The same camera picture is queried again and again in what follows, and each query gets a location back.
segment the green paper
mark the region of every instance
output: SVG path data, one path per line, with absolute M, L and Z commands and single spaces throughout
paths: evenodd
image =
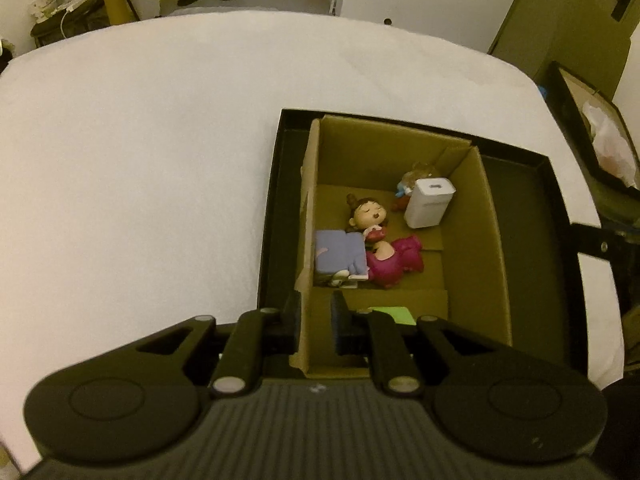
M 398 324 L 415 325 L 414 316 L 405 306 L 372 306 L 371 309 L 389 314 Z

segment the white bag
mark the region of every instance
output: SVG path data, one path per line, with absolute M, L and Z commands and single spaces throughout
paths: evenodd
M 616 123 L 600 108 L 588 102 L 582 107 L 593 134 L 593 151 L 600 167 L 618 177 L 627 187 L 636 185 L 636 160 L 628 142 L 618 130 Z

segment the figurine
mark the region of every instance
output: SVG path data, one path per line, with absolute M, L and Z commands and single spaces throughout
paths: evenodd
M 398 183 L 398 191 L 396 192 L 396 199 L 391 206 L 391 211 L 404 211 L 409 204 L 411 193 L 415 187 L 415 181 L 420 178 L 429 178 L 434 176 L 436 169 L 433 164 L 425 164 L 423 162 L 415 162 L 411 168 L 411 171 L 407 171 L 402 180 Z
M 366 244 L 374 244 L 386 236 L 386 209 L 375 198 L 361 198 L 347 195 L 347 204 L 351 208 L 348 232 L 361 231 Z
M 416 235 L 398 238 L 391 243 L 377 242 L 371 251 L 367 251 L 369 281 L 389 288 L 400 283 L 405 272 L 423 272 L 421 249 L 422 244 Z

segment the screw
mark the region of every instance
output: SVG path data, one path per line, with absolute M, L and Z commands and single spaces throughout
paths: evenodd
M 388 387 L 397 394 L 410 394 L 420 388 L 420 381 L 415 377 L 401 375 L 391 379 L 388 382 Z
M 242 390 L 246 383 L 240 377 L 220 377 L 213 382 L 213 389 L 221 394 L 236 394 Z

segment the white table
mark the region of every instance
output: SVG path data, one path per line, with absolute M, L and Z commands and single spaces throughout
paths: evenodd
M 255 307 L 280 109 L 432 124 L 547 154 L 598 225 L 536 86 L 506 63 L 372 23 L 194 14 L 84 34 L 0 77 L 0 436 L 44 375 L 197 314 Z M 580 256 L 590 378 L 622 376 L 607 262 Z

